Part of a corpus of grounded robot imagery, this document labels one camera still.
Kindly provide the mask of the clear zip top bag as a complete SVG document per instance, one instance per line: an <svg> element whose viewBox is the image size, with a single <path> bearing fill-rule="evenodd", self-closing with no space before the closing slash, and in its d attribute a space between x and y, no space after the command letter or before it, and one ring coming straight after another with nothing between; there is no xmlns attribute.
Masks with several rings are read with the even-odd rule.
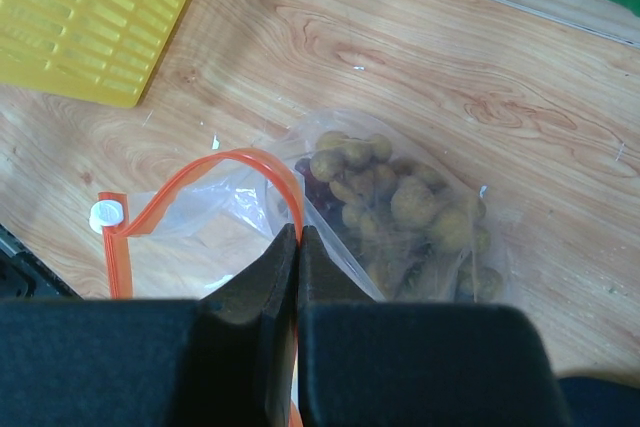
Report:
<svg viewBox="0 0 640 427"><path fill-rule="evenodd" d="M296 303L306 228L317 229L331 260L369 298L401 302L383 297L305 196L295 163L328 131L356 138L381 133L392 141L395 153L418 156L455 187L483 201L425 148L379 119L355 111L313 114L263 148L213 150L154 192L102 193L89 223L103 239L111 296L201 300L257 260L282 228L292 226L298 245L292 383L297 378ZM485 221L493 240L488 259L505 275L506 287L496 301L470 303L500 302L510 292L506 255L488 210Z"/></svg>

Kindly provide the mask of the longan fruit bunch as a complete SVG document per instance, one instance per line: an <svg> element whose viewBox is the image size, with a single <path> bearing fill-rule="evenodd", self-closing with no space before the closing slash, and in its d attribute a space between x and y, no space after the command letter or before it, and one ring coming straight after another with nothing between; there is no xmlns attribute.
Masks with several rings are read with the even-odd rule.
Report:
<svg viewBox="0 0 640 427"><path fill-rule="evenodd" d="M490 264L484 202L416 155L401 156L381 133L323 133L309 157L313 176L344 203L332 228L389 301L492 302L506 277Z"/></svg>

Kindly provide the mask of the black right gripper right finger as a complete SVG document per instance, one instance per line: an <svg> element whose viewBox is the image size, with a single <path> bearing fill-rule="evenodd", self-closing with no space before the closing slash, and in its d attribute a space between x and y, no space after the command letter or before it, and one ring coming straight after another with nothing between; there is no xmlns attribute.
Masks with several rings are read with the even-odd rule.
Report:
<svg viewBox="0 0 640 427"><path fill-rule="evenodd" d="M303 231L298 396L307 426L568 426L542 340L496 304L369 298Z"/></svg>

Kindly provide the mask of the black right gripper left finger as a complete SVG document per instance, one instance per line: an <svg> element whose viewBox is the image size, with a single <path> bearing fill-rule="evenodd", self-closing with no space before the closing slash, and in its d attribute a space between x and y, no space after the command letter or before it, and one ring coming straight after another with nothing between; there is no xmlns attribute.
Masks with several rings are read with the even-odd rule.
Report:
<svg viewBox="0 0 640 427"><path fill-rule="evenodd" d="M201 300L1 298L5 426L292 426L298 245L285 226Z"/></svg>

